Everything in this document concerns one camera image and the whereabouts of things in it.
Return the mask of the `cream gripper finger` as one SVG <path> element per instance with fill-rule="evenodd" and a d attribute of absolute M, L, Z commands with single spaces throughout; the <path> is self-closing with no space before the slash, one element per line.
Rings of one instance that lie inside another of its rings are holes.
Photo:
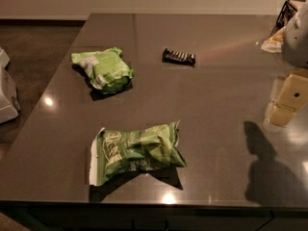
<path fill-rule="evenodd" d="M 265 112 L 266 122 L 285 127 L 308 104 L 308 69 L 298 68 L 288 76 L 278 76 L 272 86 Z"/>

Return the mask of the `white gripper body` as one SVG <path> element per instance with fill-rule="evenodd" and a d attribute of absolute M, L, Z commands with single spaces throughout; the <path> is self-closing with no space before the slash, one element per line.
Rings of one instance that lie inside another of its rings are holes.
<path fill-rule="evenodd" d="M 287 23 L 282 54 L 288 64 L 308 67 L 308 2 L 305 2 Z"/>

